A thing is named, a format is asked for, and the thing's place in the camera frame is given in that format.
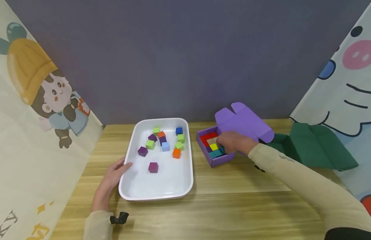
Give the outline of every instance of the gray wall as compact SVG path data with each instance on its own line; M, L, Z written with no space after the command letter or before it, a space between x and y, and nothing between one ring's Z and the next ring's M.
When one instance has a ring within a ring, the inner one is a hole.
M7 0L103 124L286 118L370 0Z

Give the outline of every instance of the white tray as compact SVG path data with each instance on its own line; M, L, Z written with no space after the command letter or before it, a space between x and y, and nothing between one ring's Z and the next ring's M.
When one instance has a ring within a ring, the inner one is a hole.
M170 151L162 152L157 139L155 149L149 150L145 157L137 150L148 140L154 127L165 132ZM180 159L172 157L177 142L176 127L183 128L185 138L184 150ZM188 122L182 118L147 119L136 124L129 142L125 163L132 162L132 167L121 177L119 193L122 198L130 201L172 199L185 196L193 185L193 168L191 141ZM150 173L150 162L159 165L157 173Z

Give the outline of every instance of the yellow star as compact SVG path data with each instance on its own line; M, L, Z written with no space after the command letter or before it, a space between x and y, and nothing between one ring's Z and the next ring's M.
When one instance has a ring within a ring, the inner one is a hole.
M37 215L39 215L39 213L44 212L44 211L45 211L45 204L37 208Z

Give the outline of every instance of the box flap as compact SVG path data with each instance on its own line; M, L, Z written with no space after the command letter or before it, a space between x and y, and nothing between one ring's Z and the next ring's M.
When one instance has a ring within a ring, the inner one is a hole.
M216 112L215 119L218 126L218 134L226 131L236 131L255 141L258 139L268 143L274 137L274 132L261 118L243 103L232 103L231 107L223 108Z

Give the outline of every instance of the wooden table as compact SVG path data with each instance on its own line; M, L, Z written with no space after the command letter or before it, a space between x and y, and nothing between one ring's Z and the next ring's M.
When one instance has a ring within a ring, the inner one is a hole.
M279 133L288 133L292 124L289 119L266 122ZM210 168L196 142L196 132L214 124L189 124L195 181L188 195L175 200L127 202L115 191L112 211L130 216L124 226L114 228L113 239L323 239L316 212L277 179L255 169L248 158L238 154L232 162ZM94 192L106 168L126 154L133 127L105 127L52 240L82 239ZM318 172L340 183L332 171Z

